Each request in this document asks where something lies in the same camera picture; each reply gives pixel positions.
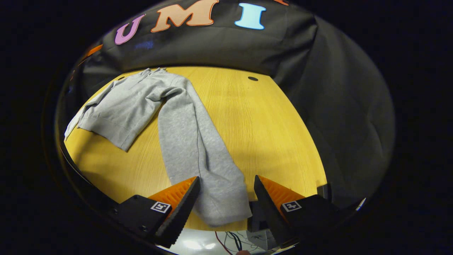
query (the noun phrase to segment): gray sweatshirt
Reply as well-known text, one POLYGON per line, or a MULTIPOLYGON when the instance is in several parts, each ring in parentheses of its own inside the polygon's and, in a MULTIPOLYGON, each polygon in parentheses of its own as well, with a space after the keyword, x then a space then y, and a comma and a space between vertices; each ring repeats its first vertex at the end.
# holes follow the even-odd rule
POLYGON ((158 68, 114 81, 76 114, 65 137, 78 124, 127 151, 163 98, 167 102, 158 116, 159 141, 171 183, 200 176, 194 209, 212 227, 250 217, 244 175, 185 77, 158 68))

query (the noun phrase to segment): wooden table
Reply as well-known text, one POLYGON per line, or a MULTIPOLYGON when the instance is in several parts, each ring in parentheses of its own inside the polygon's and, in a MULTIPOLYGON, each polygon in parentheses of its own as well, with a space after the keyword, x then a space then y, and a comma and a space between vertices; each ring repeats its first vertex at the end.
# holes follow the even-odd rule
MULTIPOLYGON (((304 196, 316 194, 316 188, 327 183, 305 124, 269 76, 212 67, 170 67, 167 71, 192 82, 231 157, 244 173, 250 201, 256 200, 256 174, 304 196)), ((138 72, 122 74, 115 80, 138 72)), ((82 173, 118 203, 134 194, 148 197, 171 186, 160 151, 157 116, 128 152, 81 128, 75 128, 68 137, 67 150, 82 173)), ((191 213, 185 227, 236 231, 247 229, 247 224, 244 220, 210 228, 191 213)))

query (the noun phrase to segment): red wire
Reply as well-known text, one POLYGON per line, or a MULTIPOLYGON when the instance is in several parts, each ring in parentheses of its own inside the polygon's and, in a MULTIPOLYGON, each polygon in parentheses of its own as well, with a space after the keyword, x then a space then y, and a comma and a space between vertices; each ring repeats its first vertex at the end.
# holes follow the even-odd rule
POLYGON ((220 242, 219 236, 217 236, 217 231, 215 231, 215 233, 216 233, 216 238, 217 238, 217 240, 218 240, 219 243, 222 245, 222 247, 226 250, 226 252, 228 252, 230 255, 233 255, 233 254, 225 247, 225 245, 223 245, 223 243, 220 242))

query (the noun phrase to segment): purple letter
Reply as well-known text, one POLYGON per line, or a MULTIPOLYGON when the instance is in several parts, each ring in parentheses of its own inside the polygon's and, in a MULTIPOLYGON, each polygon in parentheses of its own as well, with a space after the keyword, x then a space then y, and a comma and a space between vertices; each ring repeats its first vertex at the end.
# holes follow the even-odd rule
POLYGON ((132 21, 132 28, 130 29, 130 32, 126 35, 126 36, 123 36, 123 33, 124 33, 124 29, 126 29, 127 25, 129 25, 129 23, 125 24, 124 26, 120 27, 117 31, 116 31, 116 37, 115 37, 115 44, 116 45, 120 45, 120 44, 123 44, 127 41, 129 41, 129 39, 132 38, 132 36, 135 35, 135 33, 137 32, 137 28, 139 26, 139 23, 140 23, 140 20, 145 16, 146 14, 143 14, 141 15, 140 17, 136 18, 135 20, 132 21))

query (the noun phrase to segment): light blue letter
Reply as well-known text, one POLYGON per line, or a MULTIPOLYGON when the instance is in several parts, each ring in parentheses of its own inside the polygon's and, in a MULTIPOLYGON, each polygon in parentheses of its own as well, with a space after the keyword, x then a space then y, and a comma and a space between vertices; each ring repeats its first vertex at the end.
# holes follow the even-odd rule
POLYGON ((261 12, 266 10, 263 6, 251 5, 240 3, 242 7, 242 17, 240 20, 234 22, 238 27, 245 27, 250 29, 264 29, 264 26, 261 25, 261 12))

